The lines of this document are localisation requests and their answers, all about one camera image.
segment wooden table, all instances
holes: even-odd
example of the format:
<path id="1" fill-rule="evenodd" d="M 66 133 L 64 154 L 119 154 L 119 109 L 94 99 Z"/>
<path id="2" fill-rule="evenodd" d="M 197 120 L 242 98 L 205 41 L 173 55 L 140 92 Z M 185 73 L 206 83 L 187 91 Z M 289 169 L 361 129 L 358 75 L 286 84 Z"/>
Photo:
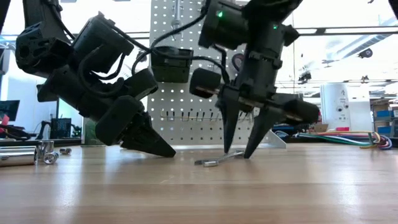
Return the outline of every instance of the wooden table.
<path id="1" fill-rule="evenodd" d="M 398 223 L 393 151 L 291 144 L 193 165 L 221 153 L 75 147 L 54 166 L 3 167 L 0 223 Z"/>

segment white pegboard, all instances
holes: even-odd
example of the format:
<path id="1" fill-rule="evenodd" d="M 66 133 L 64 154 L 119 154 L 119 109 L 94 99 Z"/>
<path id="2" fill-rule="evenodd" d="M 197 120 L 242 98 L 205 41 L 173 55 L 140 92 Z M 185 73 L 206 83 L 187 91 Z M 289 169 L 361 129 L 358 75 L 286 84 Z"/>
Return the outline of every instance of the white pegboard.
<path id="1" fill-rule="evenodd" d="M 152 0 L 152 18 L 150 27 L 150 42 L 171 30 L 171 21 L 174 19 L 175 1 Z M 181 1 L 182 25 L 194 20 L 200 15 L 201 1 Z M 183 34 L 175 38 L 168 38 L 159 45 L 170 45 L 181 49 L 194 50 L 194 55 L 208 56 L 221 61 L 221 55 L 214 49 L 206 49 L 198 46 L 198 39 L 203 21 Z M 244 46 L 236 50 L 227 50 L 227 71 L 231 79 L 235 78 L 237 72 L 229 63 L 236 53 L 243 53 Z M 201 67 L 213 69 L 213 65 L 207 61 L 193 61 L 191 73 L 194 69 Z M 223 122 L 221 113 L 215 108 L 216 96 L 210 99 L 202 99 L 189 94 L 188 83 L 159 83 L 159 90 L 148 98 L 147 110 L 152 116 L 152 125 L 156 131 L 171 145 L 209 145 L 223 144 Z M 253 118 L 258 114 L 241 113 L 236 127 L 234 144 L 245 145 L 253 126 Z"/>

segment metal rod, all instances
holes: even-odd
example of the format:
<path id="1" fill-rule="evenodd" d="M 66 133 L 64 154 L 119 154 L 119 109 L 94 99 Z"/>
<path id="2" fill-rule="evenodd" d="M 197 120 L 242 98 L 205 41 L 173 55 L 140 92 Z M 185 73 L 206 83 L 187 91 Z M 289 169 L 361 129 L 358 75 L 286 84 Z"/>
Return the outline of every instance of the metal rod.
<path id="1" fill-rule="evenodd" d="M 35 146 L 2 147 L 0 167 L 34 165 L 35 150 Z"/>

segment white wall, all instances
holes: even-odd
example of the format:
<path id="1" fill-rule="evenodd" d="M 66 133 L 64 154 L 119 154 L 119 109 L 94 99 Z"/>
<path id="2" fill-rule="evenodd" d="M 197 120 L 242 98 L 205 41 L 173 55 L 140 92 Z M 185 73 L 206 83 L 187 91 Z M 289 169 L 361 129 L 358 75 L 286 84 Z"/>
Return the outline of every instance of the white wall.
<path id="1" fill-rule="evenodd" d="M 1 100 L 20 100 L 16 121 L 10 124 L 25 127 L 33 132 L 37 124 L 50 120 L 50 115 L 56 115 L 57 103 L 39 103 L 37 101 L 36 85 L 43 84 L 44 78 L 29 75 L 20 70 L 13 52 L 10 54 L 9 70 L 1 82 Z"/>

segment metal wrench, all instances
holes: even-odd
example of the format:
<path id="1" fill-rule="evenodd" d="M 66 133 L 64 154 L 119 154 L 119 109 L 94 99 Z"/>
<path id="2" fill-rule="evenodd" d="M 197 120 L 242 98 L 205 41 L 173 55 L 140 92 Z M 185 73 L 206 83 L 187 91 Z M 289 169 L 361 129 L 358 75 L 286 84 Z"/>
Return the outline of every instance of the metal wrench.
<path id="1" fill-rule="evenodd" d="M 202 160 L 195 161 L 195 165 L 203 165 L 203 167 L 215 167 L 215 166 L 218 166 L 218 164 L 220 162 L 223 162 L 223 161 L 225 161 L 225 160 L 227 160 L 229 158 L 232 158 L 232 157 L 243 156 L 243 154 L 244 154 L 244 150 L 237 150 L 237 151 L 234 151 L 232 153 L 225 154 L 225 155 L 223 155 L 223 156 L 221 156 L 219 158 L 202 159 Z"/>

